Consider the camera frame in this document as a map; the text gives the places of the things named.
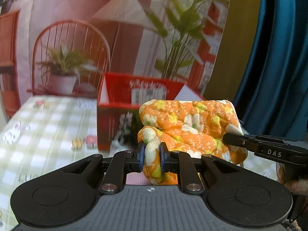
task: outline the metal screw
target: metal screw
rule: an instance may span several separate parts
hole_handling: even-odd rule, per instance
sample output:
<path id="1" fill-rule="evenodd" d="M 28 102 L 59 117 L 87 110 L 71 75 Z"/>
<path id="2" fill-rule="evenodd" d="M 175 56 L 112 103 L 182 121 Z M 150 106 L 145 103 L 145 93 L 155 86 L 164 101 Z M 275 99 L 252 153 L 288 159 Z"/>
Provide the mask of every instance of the metal screw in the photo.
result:
<path id="1" fill-rule="evenodd" d="M 191 184 L 188 184 L 186 186 L 186 188 L 189 191 L 199 191 L 201 189 L 201 186 L 199 184 L 196 184 L 196 183 L 191 183 Z"/>
<path id="2" fill-rule="evenodd" d="M 102 186 L 102 190 L 106 191 L 106 192 L 113 192 L 117 189 L 116 185 L 112 184 L 112 183 L 107 183 L 104 184 Z"/>

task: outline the red box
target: red box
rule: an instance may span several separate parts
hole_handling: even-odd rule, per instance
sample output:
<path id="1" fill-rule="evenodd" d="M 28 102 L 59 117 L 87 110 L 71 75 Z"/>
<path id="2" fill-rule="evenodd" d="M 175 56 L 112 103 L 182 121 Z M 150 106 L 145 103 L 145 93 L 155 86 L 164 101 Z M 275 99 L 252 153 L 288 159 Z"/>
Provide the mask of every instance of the red box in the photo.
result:
<path id="1" fill-rule="evenodd" d="M 121 145 L 136 146 L 143 127 L 139 107 L 152 99 L 202 100 L 182 82 L 105 73 L 97 100 L 98 149 L 110 150 L 115 139 Z"/>

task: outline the blue curtain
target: blue curtain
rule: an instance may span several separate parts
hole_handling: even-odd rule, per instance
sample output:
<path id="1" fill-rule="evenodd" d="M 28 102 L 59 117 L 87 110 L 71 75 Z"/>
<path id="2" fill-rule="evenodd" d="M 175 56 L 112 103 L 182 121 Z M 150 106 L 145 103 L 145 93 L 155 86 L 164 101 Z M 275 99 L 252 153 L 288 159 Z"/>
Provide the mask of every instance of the blue curtain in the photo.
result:
<path id="1" fill-rule="evenodd" d="M 304 140 L 308 0 L 261 0 L 253 48 L 233 103 L 250 134 Z"/>

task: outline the human hand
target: human hand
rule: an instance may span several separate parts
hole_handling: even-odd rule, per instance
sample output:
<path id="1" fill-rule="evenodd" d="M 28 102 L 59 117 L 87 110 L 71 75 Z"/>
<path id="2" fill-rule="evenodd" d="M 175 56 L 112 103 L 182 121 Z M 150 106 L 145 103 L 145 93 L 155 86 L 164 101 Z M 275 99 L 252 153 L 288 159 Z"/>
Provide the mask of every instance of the human hand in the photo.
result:
<path id="1" fill-rule="evenodd" d="M 276 163 L 277 181 L 283 184 L 291 193 L 306 195 L 308 199 L 308 179 L 285 180 L 285 166 L 281 163 Z"/>

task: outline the crosshair mark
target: crosshair mark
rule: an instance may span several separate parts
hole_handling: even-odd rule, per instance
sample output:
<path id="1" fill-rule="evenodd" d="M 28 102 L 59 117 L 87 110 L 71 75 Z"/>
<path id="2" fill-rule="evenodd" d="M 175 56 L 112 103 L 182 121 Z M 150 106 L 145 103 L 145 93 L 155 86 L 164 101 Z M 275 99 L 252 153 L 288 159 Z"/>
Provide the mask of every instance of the crosshair mark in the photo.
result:
<path id="1" fill-rule="evenodd" d="M 153 187 L 148 187 L 148 188 L 147 188 L 147 191 L 150 192 L 150 193 L 154 192 L 155 190 L 156 190 L 156 189 L 153 188 Z"/>

